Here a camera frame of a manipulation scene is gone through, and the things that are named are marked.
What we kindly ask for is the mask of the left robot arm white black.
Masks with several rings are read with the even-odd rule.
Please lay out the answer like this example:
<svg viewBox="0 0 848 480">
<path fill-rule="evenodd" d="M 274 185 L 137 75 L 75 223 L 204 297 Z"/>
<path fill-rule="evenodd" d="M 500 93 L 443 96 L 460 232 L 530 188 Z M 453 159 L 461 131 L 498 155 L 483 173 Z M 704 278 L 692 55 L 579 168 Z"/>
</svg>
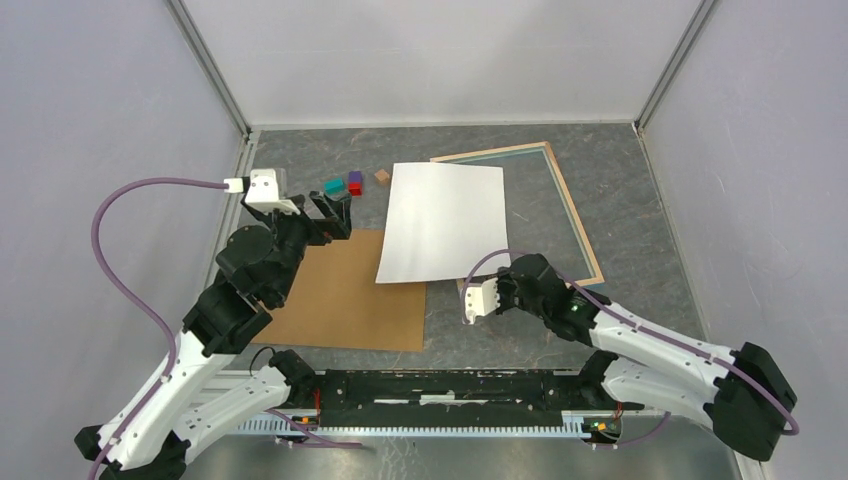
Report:
<svg viewBox="0 0 848 480">
<path fill-rule="evenodd" d="M 75 443 L 96 479 L 178 479 L 204 450 L 254 415 L 284 402 L 306 405 L 313 370 L 293 351 L 202 405 L 197 395 L 272 320 L 288 300 L 310 246 L 350 237 L 352 198 L 313 191 L 321 217 L 294 196 L 262 212 L 244 208 L 256 224 L 234 231 L 216 257 L 218 272 L 183 319 L 162 364 L 112 420 L 82 428 Z"/>
</svg>

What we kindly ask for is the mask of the colourful balloon photo print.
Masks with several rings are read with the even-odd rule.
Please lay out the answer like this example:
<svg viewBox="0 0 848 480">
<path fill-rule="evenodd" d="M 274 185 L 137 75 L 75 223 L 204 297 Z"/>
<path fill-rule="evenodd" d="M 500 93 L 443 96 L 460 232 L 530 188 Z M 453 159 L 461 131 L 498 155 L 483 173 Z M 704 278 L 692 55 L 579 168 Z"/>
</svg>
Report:
<svg viewBox="0 0 848 480">
<path fill-rule="evenodd" d="M 484 256 L 507 247 L 501 167 L 393 166 L 378 284 L 464 278 Z"/>
</svg>

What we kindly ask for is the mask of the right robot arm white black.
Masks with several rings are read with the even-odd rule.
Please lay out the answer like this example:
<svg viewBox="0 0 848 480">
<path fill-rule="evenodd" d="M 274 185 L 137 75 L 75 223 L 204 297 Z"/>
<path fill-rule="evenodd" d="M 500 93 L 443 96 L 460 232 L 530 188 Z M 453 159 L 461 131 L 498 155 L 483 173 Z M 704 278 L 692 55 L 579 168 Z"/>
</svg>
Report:
<svg viewBox="0 0 848 480">
<path fill-rule="evenodd" d="M 608 297 L 565 281 L 541 254 L 499 268 L 497 312 L 518 309 L 557 337 L 594 349 L 577 382 L 591 408 L 638 403 L 709 429 L 735 452 L 768 461 L 796 436 L 798 397 L 772 355 L 746 342 L 733 349 L 648 321 Z"/>
</svg>

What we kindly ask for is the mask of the wooden picture frame teal edge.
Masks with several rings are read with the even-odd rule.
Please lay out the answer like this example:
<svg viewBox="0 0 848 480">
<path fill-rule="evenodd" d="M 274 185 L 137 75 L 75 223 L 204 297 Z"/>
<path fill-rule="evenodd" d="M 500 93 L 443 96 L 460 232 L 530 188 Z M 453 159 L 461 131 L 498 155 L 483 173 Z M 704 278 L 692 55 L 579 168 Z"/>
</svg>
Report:
<svg viewBox="0 0 848 480">
<path fill-rule="evenodd" d="M 435 163 L 503 170 L 508 246 L 541 253 L 579 285 L 605 283 L 565 176 L 548 142 L 434 157 Z"/>
</svg>

